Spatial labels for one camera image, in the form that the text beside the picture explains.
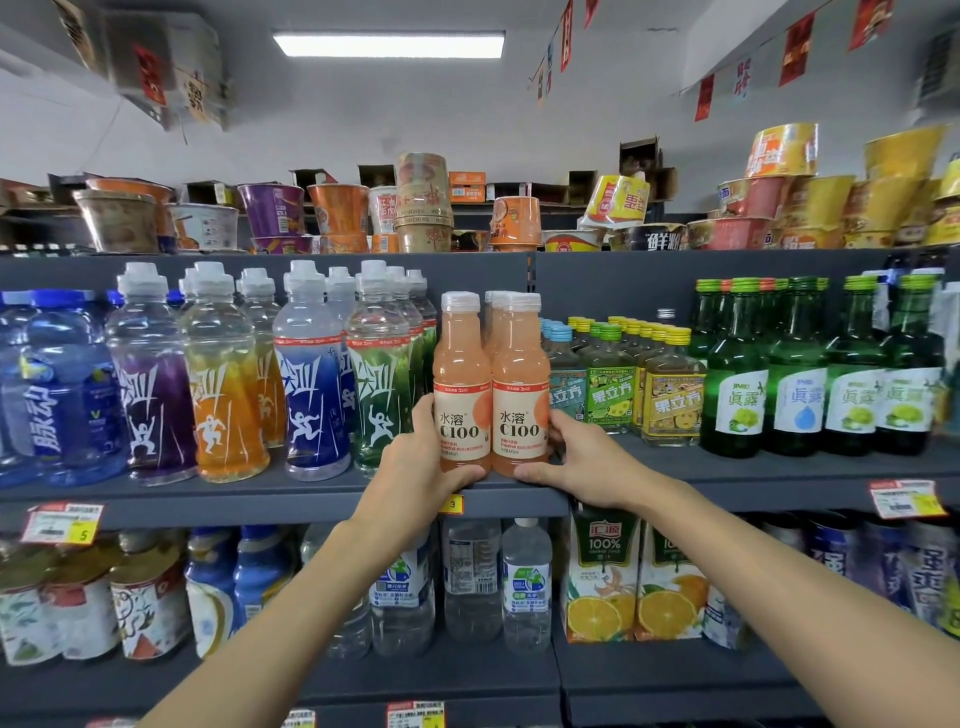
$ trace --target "hand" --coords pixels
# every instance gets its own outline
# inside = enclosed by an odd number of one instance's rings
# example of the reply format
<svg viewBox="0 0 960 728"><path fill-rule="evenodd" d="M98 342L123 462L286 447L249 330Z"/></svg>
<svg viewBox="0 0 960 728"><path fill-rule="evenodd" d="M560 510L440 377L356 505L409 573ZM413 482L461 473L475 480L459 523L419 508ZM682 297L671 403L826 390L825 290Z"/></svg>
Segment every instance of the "hand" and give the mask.
<svg viewBox="0 0 960 728"><path fill-rule="evenodd" d="M433 395L417 403L413 421L413 432L397 435L384 448L380 468L351 518L396 541L392 546L398 549L408 547L437 518L450 496L484 476L478 465L441 473Z"/></svg>

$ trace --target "green label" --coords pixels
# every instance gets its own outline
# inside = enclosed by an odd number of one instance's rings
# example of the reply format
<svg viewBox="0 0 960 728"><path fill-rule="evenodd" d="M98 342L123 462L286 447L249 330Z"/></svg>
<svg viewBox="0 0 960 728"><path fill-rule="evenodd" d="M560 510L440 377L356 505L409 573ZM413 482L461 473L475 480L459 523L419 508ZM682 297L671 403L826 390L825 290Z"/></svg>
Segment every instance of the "green label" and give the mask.
<svg viewBox="0 0 960 728"><path fill-rule="evenodd" d="M634 367L587 369L587 422L626 425L634 415Z"/></svg>

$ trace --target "jinro soju bottle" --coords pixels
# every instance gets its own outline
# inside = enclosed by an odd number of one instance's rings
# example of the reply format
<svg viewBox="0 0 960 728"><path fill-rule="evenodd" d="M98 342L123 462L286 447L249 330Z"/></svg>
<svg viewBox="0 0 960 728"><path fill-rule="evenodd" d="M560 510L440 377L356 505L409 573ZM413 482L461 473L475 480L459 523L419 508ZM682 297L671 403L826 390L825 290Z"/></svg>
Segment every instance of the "jinro soju bottle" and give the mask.
<svg viewBox="0 0 960 728"><path fill-rule="evenodd" d="M754 335L757 279L733 279L728 331L707 359L707 390L700 445L726 457L760 450L767 396L767 357Z"/></svg>

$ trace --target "green drink bottle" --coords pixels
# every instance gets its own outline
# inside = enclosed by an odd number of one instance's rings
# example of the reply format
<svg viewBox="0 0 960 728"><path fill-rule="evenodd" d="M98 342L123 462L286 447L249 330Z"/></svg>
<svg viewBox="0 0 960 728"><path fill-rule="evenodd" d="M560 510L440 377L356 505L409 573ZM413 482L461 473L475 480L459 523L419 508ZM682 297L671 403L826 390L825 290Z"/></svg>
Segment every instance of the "green drink bottle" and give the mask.
<svg viewBox="0 0 960 728"><path fill-rule="evenodd" d="M817 337L817 279L790 279L785 331L770 350L763 446L780 455L817 451L824 425L827 356Z"/></svg>
<svg viewBox="0 0 960 728"><path fill-rule="evenodd" d="M753 457L760 450L767 395L767 357L756 342L757 279L733 279L730 330L707 359L700 447L726 457Z"/></svg>

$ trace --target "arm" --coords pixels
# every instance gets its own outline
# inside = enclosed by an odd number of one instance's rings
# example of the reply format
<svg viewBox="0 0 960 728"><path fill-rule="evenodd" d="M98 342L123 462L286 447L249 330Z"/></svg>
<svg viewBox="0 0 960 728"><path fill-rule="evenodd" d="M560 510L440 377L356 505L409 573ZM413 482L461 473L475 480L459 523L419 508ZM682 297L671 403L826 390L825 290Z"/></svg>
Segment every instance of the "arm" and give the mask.
<svg viewBox="0 0 960 728"><path fill-rule="evenodd" d="M960 643L551 412L564 465L516 476L650 522L716 584L840 728L933 728L960 715Z"/></svg>
<svg viewBox="0 0 960 728"><path fill-rule="evenodd" d="M414 432L384 449L380 470L353 515L333 529L304 569L211 658L174 688L141 728L278 726L300 684L370 585L437 517L444 501L483 476L470 466L440 473L433 397L414 408Z"/></svg>

